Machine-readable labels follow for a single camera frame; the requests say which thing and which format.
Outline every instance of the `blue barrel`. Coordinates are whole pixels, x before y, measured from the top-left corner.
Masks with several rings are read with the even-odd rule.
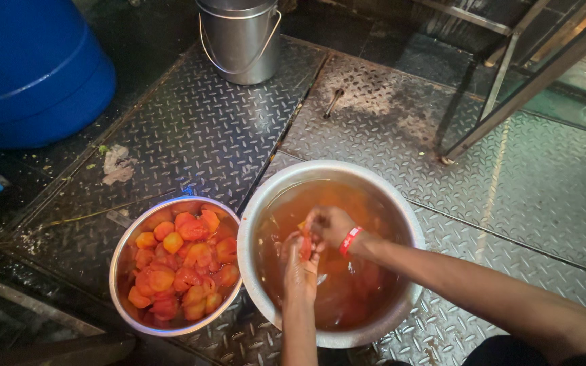
[[[0,148],[67,137],[114,92],[112,62],[70,0],[0,0]]]

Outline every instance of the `stainless steel bowl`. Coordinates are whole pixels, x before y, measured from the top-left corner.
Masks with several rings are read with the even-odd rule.
[[[255,270],[256,229],[264,220],[260,213],[288,188],[319,179],[358,185],[384,204],[393,222],[398,225],[398,234],[404,242],[419,249],[425,248],[424,235],[410,205],[390,183],[370,170],[333,160],[316,160],[279,171],[259,187],[248,202],[237,238],[239,269],[248,294],[259,311],[279,329],[282,329],[281,313],[266,294]],[[400,288],[391,304],[375,319],[349,331],[317,331],[316,343],[326,348],[350,348],[371,343],[393,331],[406,319],[421,292],[422,287],[414,283]]]
[[[126,320],[132,328],[146,334],[160,337],[175,337],[191,333],[192,331],[197,331],[198,329],[205,327],[212,322],[212,320],[216,319],[225,309],[227,309],[239,293],[241,284],[243,283],[241,278],[239,278],[236,284],[234,284],[233,289],[227,295],[223,304],[221,304],[215,312],[196,322],[188,322],[180,328],[172,329],[159,329],[145,324],[139,318],[140,311],[128,301],[130,287],[134,284],[134,276],[130,276],[130,273],[135,268],[135,261],[131,253],[132,248],[128,243],[134,242],[137,235],[142,232],[152,231],[152,228],[154,228],[157,223],[166,220],[172,221],[175,216],[175,209],[182,212],[185,210],[193,212],[198,211],[200,205],[205,203],[213,204],[227,212],[228,217],[224,220],[233,220],[237,225],[240,223],[239,217],[237,217],[234,211],[218,201],[205,197],[179,197],[164,201],[144,212],[128,227],[124,236],[119,240],[119,244],[112,256],[112,262],[110,263],[110,278],[108,283],[110,285],[112,302],[115,304],[121,317]]]

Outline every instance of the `metal utensil handle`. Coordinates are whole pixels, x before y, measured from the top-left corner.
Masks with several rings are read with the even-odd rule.
[[[282,13],[280,13],[280,11],[276,11],[276,12],[279,14],[279,19],[277,20],[275,27],[273,27],[273,31],[270,33],[268,40],[266,40],[266,44],[261,49],[261,52],[252,61],[250,61],[248,66],[246,66],[243,70],[240,70],[240,71],[227,71],[224,68],[220,67],[220,65],[218,65],[216,62],[214,62],[212,57],[207,52],[207,48],[205,47],[205,41],[204,41],[204,38],[202,37],[202,17],[200,16],[200,13],[198,13],[198,23],[200,25],[200,42],[202,43],[202,49],[205,51],[207,58],[212,62],[212,64],[214,64],[214,66],[216,66],[216,68],[218,68],[220,71],[223,71],[226,74],[240,74],[242,72],[248,71],[252,66],[255,66],[255,64],[261,59],[262,55],[264,54],[264,51],[266,50],[266,47],[270,43],[271,38],[273,38],[273,35],[275,34],[277,27],[279,26],[279,22],[282,20]]]

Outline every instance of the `metal floor plate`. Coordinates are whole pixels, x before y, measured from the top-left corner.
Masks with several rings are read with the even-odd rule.
[[[301,161],[278,152],[260,182]],[[427,250],[481,264],[586,306],[586,271],[416,204],[411,203],[411,207],[424,232]],[[247,337],[244,347],[260,339],[277,339],[279,332],[274,327],[259,325],[251,326],[256,329],[255,335]],[[381,365],[387,360],[398,360],[412,365],[457,366],[485,338],[504,333],[424,289],[411,315],[395,331],[349,353],[353,365]],[[266,354],[272,354],[279,343],[261,346],[267,349]],[[246,355],[246,362],[256,364],[256,355]]]
[[[345,95],[325,119],[339,88]],[[417,204],[586,267],[586,131],[517,112],[455,164],[438,162],[439,126],[453,117],[449,146],[480,105],[424,79],[333,55],[281,150],[362,165]]]
[[[25,257],[108,299],[110,259],[125,228],[98,215],[47,227],[176,188],[238,210],[265,169],[326,53],[282,39],[281,67],[249,87],[220,78],[197,44],[149,98],[106,140],[138,159],[127,182],[102,184],[103,157],[89,157],[23,229]],[[126,207],[136,218],[168,197]]]

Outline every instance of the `hand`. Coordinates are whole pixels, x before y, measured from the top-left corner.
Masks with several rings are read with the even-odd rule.
[[[315,206],[307,215],[305,229],[321,237],[331,247],[338,248],[356,223],[347,212],[336,206]]]
[[[299,255],[301,246],[302,235],[299,231],[289,235],[283,245],[284,250],[288,251],[287,267],[284,271],[284,301],[302,301],[304,305],[313,306],[318,287],[320,254],[318,248],[312,244],[311,258],[302,261]]]

